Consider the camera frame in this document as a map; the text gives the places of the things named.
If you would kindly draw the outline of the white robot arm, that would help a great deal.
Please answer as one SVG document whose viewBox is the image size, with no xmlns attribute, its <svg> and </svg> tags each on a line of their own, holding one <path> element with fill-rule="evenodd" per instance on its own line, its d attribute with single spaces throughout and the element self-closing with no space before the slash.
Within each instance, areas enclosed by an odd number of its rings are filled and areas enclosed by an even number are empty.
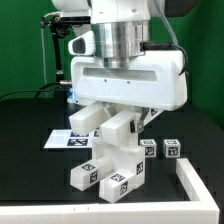
<svg viewBox="0 0 224 224">
<path fill-rule="evenodd" d="M 168 19 L 198 0 L 52 0 L 59 18 L 88 24 L 71 40 L 71 78 L 80 103 L 128 105 L 139 132 L 151 109 L 173 111 L 187 100 L 188 57 Z"/>
</svg>

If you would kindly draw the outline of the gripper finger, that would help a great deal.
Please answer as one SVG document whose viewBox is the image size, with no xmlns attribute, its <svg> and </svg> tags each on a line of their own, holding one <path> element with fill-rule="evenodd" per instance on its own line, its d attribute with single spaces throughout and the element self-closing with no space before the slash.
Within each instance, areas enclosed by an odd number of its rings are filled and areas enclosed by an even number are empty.
<svg viewBox="0 0 224 224">
<path fill-rule="evenodd" d="M 149 113 L 149 109 L 135 107 L 134 112 L 136 113 L 136 118 L 130 122 L 130 131 L 132 133 L 141 133 L 144 130 L 144 120 Z"/>
</svg>

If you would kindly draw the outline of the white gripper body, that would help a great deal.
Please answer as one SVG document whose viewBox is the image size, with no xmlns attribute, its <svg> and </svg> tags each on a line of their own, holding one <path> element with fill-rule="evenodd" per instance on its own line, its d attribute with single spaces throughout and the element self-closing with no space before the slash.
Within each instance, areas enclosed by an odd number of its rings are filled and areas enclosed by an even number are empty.
<svg viewBox="0 0 224 224">
<path fill-rule="evenodd" d="M 78 98 L 173 111 L 187 100 L 179 50 L 147 51 L 128 69 L 109 69 L 97 57 L 74 57 L 71 77 Z"/>
</svg>

